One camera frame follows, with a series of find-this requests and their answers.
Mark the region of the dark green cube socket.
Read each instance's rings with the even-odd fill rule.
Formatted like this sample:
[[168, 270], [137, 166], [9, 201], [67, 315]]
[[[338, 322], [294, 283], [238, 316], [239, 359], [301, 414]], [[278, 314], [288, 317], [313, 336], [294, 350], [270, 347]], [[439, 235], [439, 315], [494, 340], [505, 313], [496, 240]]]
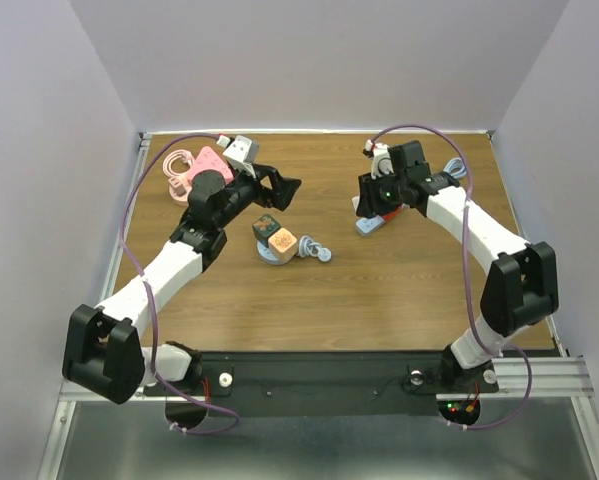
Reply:
[[268, 246], [269, 239], [280, 229], [280, 223], [270, 214], [262, 215], [252, 224], [255, 239], [265, 247]]

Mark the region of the tan cube socket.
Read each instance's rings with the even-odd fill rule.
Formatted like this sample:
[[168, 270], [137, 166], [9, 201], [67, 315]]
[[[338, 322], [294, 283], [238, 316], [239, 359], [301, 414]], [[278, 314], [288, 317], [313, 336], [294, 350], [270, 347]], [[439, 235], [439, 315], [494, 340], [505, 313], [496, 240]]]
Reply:
[[268, 249], [276, 260], [287, 263], [298, 253], [298, 240], [288, 229], [282, 227], [269, 237]]

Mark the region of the round light blue power socket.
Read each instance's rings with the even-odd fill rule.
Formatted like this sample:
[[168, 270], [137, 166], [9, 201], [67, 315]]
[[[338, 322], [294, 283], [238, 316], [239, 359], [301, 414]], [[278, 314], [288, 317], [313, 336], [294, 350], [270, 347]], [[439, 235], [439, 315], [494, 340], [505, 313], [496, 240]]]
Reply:
[[258, 251], [260, 258], [264, 262], [266, 262], [270, 265], [281, 266], [281, 265], [285, 265], [285, 264], [289, 263], [292, 260], [292, 258], [287, 258], [287, 259], [277, 258], [274, 255], [274, 253], [269, 249], [269, 247], [261, 241], [257, 242], [257, 251]]

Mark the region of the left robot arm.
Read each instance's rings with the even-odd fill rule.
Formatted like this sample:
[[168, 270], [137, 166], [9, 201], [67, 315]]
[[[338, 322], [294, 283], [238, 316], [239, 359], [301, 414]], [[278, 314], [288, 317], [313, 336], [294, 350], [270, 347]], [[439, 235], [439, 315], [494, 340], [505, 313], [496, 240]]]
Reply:
[[218, 258], [232, 220], [251, 204], [285, 210], [301, 184], [267, 165], [241, 171], [231, 182], [213, 169], [195, 175], [188, 207], [156, 257], [114, 295], [71, 314], [64, 378], [116, 404], [160, 380], [178, 393], [194, 392], [202, 373], [194, 352], [175, 343], [144, 348], [143, 332], [156, 330], [159, 310]]

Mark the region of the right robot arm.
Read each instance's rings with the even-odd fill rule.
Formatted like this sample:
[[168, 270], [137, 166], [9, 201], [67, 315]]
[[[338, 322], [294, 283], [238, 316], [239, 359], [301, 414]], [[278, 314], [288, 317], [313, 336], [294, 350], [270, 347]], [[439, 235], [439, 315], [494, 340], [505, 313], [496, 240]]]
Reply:
[[363, 153], [371, 167], [358, 178], [358, 217], [415, 209], [457, 239], [463, 258], [476, 259], [486, 274], [468, 329], [441, 354], [440, 381], [461, 390], [517, 333], [558, 309], [556, 253], [503, 227], [469, 199], [452, 173], [432, 172], [419, 142], [388, 146], [369, 140]]

